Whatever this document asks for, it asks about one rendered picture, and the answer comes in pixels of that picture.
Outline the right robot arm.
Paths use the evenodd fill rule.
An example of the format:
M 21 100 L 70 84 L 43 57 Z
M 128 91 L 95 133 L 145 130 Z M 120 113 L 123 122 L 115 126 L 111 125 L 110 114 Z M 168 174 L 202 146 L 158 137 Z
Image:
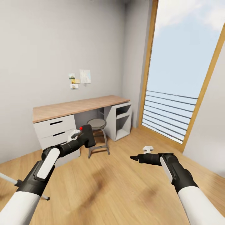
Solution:
M 190 225 L 225 225 L 225 217 L 215 208 L 194 182 L 192 174 L 182 167 L 173 153 L 151 154 L 152 146 L 143 148 L 144 154 L 131 159 L 152 165 L 163 166 L 170 182 L 175 186 Z

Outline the digital camera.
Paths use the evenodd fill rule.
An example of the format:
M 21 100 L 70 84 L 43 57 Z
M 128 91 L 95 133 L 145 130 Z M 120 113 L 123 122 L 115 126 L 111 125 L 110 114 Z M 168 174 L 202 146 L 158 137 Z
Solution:
M 82 138 L 89 138 L 89 140 L 87 140 L 84 144 L 85 148 L 90 148 L 96 145 L 95 143 L 95 139 L 93 136 L 93 131 L 92 131 L 92 127 L 91 125 L 83 125 L 82 127 L 80 127 L 80 130 L 82 130 L 81 135 L 78 135 L 79 137 Z

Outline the camera tripod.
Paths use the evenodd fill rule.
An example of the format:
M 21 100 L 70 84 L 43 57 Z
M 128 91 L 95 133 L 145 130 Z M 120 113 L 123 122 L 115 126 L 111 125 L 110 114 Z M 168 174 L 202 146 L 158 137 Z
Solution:
M 12 178 L 10 178 L 10 177 L 2 174 L 2 173 L 0 173 L 0 178 L 5 179 L 5 180 L 13 183 L 17 187 L 19 187 L 22 184 L 22 182 L 23 182 L 22 180 L 17 180 L 17 181 L 16 180 L 13 180 Z M 45 198 L 46 200 L 50 200 L 50 197 L 46 197 L 44 195 L 42 195 L 42 197 Z

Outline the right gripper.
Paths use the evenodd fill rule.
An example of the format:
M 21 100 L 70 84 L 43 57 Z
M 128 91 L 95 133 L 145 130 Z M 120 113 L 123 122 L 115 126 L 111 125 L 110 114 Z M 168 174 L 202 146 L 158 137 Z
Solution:
M 151 153 L 138 154 L 137 156 L 130 156 L 131 159 L 139 161 L 139 163 L 155 165 L 153 164 L 152 157 L 153 157 L 153 154 Z

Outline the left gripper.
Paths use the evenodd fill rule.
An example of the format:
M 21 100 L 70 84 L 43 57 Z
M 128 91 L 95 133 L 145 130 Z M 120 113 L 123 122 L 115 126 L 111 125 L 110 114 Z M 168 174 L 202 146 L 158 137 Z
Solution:
M 86 142 L 87 140 L 89 140 L 89 138 L 82 138 L 82 137 L 79 137 L 79 138 L 77 138 L 76 140 L 73 140 L 73 141 L 71 141 L 71 142 L 66 143 L 66 144 L 68 144 L 68 145 L 70 146 L 70 148 L 71 148 L 71 152 L 70 152 L 70 153 L 72 153 L 72 152 L 74 152 L 74 151 L 78 151 L 78 149 L 79 149 L 80 147 L 82 147 L 82 146 L 85 144 L 85 142 Z

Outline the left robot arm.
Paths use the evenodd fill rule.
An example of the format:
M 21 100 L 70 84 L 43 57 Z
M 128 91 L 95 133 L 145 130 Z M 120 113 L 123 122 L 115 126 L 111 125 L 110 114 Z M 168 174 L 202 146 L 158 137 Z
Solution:
M 78 151 L 89 138 L 75 138 L 80 130 L 68 135 L 68 143 L 50 146 L 43 150 L 37 161 L 9 202 L 0 212 L 0 225 L 29 225 L 44 189 L 60 157 Z

